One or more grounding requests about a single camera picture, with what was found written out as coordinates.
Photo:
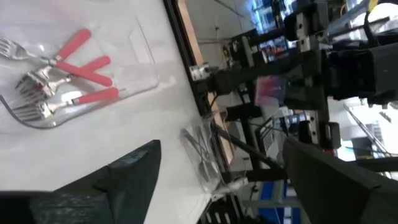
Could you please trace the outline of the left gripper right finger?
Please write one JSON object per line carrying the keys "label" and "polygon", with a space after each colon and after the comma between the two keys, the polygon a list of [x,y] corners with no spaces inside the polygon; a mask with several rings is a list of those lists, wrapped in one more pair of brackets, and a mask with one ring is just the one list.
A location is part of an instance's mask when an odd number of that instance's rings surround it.
{"label": "left gripper right finger", "polygon": [[287,137],[284,169],[312,223],[397,224],[397,181]]}

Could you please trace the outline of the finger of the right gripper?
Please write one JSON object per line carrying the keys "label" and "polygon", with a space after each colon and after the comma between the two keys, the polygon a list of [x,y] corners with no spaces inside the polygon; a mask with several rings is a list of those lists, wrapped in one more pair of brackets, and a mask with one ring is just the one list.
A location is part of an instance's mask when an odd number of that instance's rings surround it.
{"label": "finger of the right gripper", "polygon": [[323,72],[323,51],[309,50],[289,57],[289,66],[285,77],[288,80],[297,80]]}
{"label": "finger of the right gripper", "polygon": [[322,86],[289,87],[285,105],[290,109],[325,109],[326,96]]}

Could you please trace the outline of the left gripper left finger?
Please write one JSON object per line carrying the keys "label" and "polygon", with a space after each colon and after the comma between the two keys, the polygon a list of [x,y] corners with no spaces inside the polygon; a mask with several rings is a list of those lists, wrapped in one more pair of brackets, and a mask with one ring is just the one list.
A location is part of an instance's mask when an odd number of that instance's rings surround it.
{"label": "left gripper left finger", "polygon": [[152,140],[57,190],[2,191],[1,223],[144,223],[161,157]]}

